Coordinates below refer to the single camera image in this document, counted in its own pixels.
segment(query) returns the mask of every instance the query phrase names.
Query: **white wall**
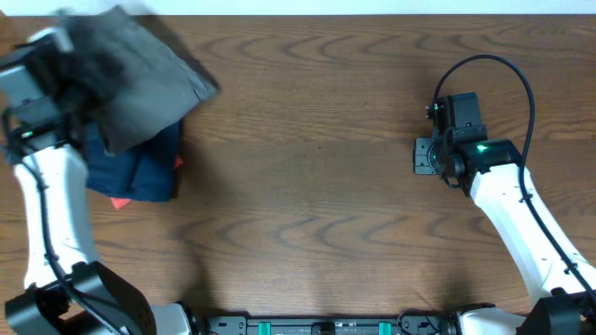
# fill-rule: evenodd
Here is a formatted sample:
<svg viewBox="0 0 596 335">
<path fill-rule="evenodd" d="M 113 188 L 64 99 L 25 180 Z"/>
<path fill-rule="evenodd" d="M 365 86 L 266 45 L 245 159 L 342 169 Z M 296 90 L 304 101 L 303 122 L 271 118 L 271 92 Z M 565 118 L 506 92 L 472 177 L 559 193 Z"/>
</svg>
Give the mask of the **white wall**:
<svg viewBox="0 0 596 335">
<path fill-rule="evenodd" d="M 596 0 L 0 0 L 7 15 L 97 14 L 114 5 L 161 15 L 596 14 Z"/>
</svg>

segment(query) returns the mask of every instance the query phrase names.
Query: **gray cloth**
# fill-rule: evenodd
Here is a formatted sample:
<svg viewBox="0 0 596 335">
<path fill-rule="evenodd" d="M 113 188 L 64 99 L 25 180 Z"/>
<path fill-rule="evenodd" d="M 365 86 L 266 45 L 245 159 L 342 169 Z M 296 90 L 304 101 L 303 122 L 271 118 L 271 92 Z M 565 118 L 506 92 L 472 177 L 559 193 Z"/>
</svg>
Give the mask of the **gray cloth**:
<svg viewBox="0 0 596 335">
<path fill-rule="evenodd" d="M 61 26 L 78 57 L 99 60 L 114 72 L 114 96 L 91 116 L 110 153 L 148 141 L 217 92 L 120 7 L 99 16 L 63 17 Z"/>
</svg>

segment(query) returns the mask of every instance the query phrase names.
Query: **navy blue cloth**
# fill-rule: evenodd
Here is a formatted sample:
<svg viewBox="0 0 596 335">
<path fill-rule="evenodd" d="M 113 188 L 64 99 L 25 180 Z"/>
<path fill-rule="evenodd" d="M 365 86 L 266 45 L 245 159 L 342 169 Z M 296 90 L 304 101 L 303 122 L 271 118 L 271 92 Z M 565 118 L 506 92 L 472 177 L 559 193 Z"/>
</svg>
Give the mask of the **navy blue cloth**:
<svg viewBox="0 0 596 335">
<path fill-rule="evenodd" d="M 106 154 L 97 124 L 86 127 L 87 187 L 110 197 L 167 202 L 174 184 L 182 122 L 117 155 Z"/>
</svg>

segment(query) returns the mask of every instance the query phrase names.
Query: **wood grain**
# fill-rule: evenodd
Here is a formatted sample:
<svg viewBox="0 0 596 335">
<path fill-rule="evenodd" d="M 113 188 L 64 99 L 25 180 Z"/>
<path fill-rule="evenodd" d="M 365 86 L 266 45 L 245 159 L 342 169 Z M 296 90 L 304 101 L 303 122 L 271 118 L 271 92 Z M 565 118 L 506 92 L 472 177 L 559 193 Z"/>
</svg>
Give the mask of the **wood grain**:
<svg viewBox="0 0 596 335">
<path fill-rule="evenodd" d="M 167 204 L 111 208 L 88 193 L 104 262 L 150 303 L 253 315 L 393 315 L 494 302 L 529 310 L 492 224 L 435 177 L 414 139 L 440 76 L 506 57 L 535 92 L 529 167 L 563 230 L 596 261 L 596 18 L 588 16 L 145 17 L 221 94 L 185 118 L 182 184 Z M 47 19 L 19 18 L 28 33 Z M 456 72 L 491 137 L 519 146 L 522 84 L 497 63 Z M 0 298 L 27 262 L 18 184 L 0 166 Z M 6 321 L 0 325 L 7 331 Z"/>
</svg>

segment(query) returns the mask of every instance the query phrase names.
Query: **wooden table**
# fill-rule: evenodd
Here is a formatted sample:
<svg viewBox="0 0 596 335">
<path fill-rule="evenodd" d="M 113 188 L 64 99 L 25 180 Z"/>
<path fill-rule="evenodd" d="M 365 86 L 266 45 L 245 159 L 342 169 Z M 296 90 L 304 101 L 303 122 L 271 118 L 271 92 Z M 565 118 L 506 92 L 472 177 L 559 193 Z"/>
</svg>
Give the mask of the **wooden table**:
<svg viewBox="0 0 596 335">
<path fill-rule="evenodd" d="M 522 277 L 484 214 L 436 177 L 413 174 L 414 139 L 432 126 L 424 106 L 443 73 L 477 53 L 504 56 L 527 75 L 536 100 L 528 166 L 561 227 L 596 261 L 596 18 L 141 21 L 178 52 L 186 45 L 222 87 L 185 118 L 178 199 L 115 210 L 88 192 L 104 263 L 150 303 L 394 315 L 488 301 L 528 312 Z M 14 19 L 20 32 L 47 23 Z M 490 137 L 521 148 L 528 107 L 517 77 L 483 60 L 443 93 L 471 90 Z M 5 301 L 22 292 L 27 235 L 7 164 L 0 181 Z"/>
</svg>

